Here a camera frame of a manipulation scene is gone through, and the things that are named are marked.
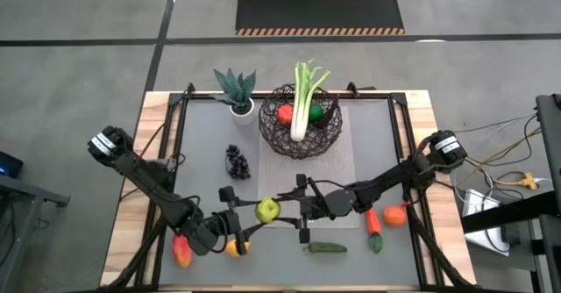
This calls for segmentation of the red tomato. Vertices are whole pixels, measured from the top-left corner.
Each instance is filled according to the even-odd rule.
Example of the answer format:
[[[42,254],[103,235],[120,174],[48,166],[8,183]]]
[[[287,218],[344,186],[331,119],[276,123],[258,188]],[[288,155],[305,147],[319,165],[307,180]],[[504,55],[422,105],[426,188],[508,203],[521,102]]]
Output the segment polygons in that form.
[[[293,115],[294,107],[290,104],[283,104],[277,110],[277,122],[280,125],[289,126],[292,124]]]

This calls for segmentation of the orange carrot with green top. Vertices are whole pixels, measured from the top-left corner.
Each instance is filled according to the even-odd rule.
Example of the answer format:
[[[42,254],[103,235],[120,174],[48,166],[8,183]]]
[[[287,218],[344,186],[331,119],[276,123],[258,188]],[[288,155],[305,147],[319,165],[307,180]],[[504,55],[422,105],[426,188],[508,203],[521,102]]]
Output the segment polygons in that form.
[[[381,236],[381,225],[374,209],[366,212],[366,225],[369,233],[368,243],[370,248],[376,253],[380,253],[383,248]]]

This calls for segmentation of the yellow lemon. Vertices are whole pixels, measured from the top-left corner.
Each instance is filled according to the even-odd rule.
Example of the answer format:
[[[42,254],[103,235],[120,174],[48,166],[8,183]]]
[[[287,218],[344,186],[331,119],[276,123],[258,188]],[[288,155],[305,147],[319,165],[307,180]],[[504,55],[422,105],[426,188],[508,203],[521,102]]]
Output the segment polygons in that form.
[[[240,256],[240,254],[238,253],[238,250],[237,250],[236,245],[237,245],[237,241],[234,240],[234,239],[231,240],[231,241],[229,241],[229,242],[227,243],[227,246],[226,246],[226,248],[225,248],[225,252],[226,252],[230,257],[237,258],[237,257]],[[250,246],[251,246],[251,242],[250,242],[250,241],[246,241],[246,242],[245,242],[245,250],[248,251],[249,248],[250,248]]]

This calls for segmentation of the yellow-green apple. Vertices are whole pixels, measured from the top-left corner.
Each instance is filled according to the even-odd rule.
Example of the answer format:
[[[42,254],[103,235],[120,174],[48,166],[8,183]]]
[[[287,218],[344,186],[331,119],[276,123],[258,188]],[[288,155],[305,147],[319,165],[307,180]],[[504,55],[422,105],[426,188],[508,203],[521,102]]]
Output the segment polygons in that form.
[[[280,213],[280,204],[270,197],[263,198],[255,208],[255,216],[263,224],[272,223]]]

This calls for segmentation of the white box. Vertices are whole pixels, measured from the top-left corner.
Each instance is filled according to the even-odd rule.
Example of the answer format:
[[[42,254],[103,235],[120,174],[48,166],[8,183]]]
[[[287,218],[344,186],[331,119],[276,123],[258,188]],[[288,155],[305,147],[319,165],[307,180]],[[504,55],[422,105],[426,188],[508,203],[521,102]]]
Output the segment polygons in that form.
[[[500,201],[486,197],[484,194],[468,189],[464,197],[464,205],[462,217],[467,217],[480,211],[496,208],[501,204]],[[487,230],[465,233],[465,239],[480,247],[484,247],[497,254],[509,256],[510,245],[502,240],[500,227],[494,227]]]

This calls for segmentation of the green pepper with stem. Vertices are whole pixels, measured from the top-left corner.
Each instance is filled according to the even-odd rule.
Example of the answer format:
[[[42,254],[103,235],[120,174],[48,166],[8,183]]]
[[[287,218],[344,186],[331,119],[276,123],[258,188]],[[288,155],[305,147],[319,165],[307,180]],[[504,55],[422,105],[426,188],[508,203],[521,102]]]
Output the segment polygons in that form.
[[[304,248],[313,254],[318,253],[347,253],[348,249],[344,245],[332,242],[310,242]]]

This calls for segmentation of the dark purple eggplant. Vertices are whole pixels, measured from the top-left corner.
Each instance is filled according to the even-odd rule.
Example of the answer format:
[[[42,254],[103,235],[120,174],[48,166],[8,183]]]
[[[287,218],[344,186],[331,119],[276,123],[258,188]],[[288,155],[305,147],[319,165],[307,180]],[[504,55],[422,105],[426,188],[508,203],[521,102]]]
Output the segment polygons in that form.
[[[338,97],[338,96],[335,97],[335,98],[333,99],[333,102],[332,102],[330,108],[329,108],[329,109],[323,114],[323,116],[316,122],[316,127],[317,127],[318,129],[324,129],[324,128],[326,128],[326,127],[329,125],[330,121],[332,120],[332,118],[333,118],[333,116],[334,116],[334,114],[335,114],[336,109],[338,108],[338,100],[339,100],[339,97]]]

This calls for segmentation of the red orange pepper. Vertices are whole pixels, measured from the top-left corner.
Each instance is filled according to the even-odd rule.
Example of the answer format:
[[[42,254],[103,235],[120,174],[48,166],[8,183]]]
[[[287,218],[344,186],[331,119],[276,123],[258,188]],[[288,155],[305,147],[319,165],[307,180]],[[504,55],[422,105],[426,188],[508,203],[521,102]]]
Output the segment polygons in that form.
[[[172,238],[174,261],[179,268],[187,268],[192,260],[192,251],[185,236],[174,235]]]

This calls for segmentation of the yellow power splitter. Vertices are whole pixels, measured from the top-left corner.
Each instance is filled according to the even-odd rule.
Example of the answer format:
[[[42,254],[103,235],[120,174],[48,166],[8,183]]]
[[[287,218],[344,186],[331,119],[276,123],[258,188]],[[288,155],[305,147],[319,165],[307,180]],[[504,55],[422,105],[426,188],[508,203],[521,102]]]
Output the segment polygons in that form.
[[[530,190],[539,188],[539,184],[531,173],[522,173],[522,177],[518,181],[513,182],[513,185]]]

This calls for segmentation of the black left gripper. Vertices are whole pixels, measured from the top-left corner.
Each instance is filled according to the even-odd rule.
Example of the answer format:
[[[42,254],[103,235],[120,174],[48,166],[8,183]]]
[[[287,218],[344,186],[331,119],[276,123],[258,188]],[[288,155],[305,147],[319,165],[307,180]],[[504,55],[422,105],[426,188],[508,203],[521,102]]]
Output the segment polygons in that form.
[[[226,186],[218,190],[219,199],[228,206],[248,206],[256,205],[259,201],[246,201],[236,196],[231,186]],[[204,243],[207,246],[214,246],[219,236],[233,235],[236,238],[236,250],[239,255],[247,254],[245,243],[250,237],[265,223],[259,223],[242,229],[239,215],[235,211],[213,212],[210,217],[204,219],[204,226],[207,232],[204,233]]]

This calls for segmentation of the snake plant in white pot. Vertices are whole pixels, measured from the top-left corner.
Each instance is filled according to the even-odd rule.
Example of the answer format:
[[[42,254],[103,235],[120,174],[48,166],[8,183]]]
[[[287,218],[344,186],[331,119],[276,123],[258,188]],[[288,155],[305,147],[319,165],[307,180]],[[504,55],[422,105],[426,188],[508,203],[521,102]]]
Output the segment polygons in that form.
[[[222,93],[214,93],[210,96],[229,107],[235,123],[249,125],[255,119],[252,93],[256,86],[256,71],[247,76],[242,73],[235,76],[230,68],[225,74],[216,69],[213,73]]]

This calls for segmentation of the dark device with blue light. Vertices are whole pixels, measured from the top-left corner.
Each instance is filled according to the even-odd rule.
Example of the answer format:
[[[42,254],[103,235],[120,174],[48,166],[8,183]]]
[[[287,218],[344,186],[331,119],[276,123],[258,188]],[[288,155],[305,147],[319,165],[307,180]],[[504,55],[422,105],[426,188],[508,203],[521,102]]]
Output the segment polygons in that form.
[[[20,159],[0,151],[0,175],[17,179],[23,165],[24,163]]]

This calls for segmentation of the black equipment stand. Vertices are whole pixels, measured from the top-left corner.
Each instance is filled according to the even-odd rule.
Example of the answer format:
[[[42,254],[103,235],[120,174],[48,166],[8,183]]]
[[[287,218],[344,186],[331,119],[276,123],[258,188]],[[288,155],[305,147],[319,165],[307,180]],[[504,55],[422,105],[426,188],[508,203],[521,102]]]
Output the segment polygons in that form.
[[[530,241],[531,253],[535,261],[545,258],[552,291],[561,293],[561,94],[537,96],[536,113],[553,190],[463,217],[462,226],[465,232],[479,232],[536,219],[542,237]]]

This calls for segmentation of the dark purple grape bunch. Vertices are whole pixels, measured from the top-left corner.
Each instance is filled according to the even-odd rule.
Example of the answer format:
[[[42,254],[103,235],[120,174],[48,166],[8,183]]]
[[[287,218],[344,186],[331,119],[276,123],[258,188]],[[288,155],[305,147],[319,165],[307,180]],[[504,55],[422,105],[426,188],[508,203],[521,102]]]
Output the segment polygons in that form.
[[[229,144],[225,151],[225,169],[232,180],[246,180],[251,177],[249,164],[237,146]]]

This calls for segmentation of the pale green celery bunch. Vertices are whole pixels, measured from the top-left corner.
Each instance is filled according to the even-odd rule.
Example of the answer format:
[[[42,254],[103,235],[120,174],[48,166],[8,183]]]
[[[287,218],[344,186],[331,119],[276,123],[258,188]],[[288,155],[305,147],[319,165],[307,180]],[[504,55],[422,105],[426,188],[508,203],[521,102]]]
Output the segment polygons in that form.
[[[309,123],[309,107],[312,98],[321,84],[330,75],[326,70],[320,78],[315,78],[316,72],[322,67],[311,68],[313,59],[299,61],[295,65],[295,98],[293,104],[293,116],[290,127],[290,138],[292,141],[300,142],[304,139]]]

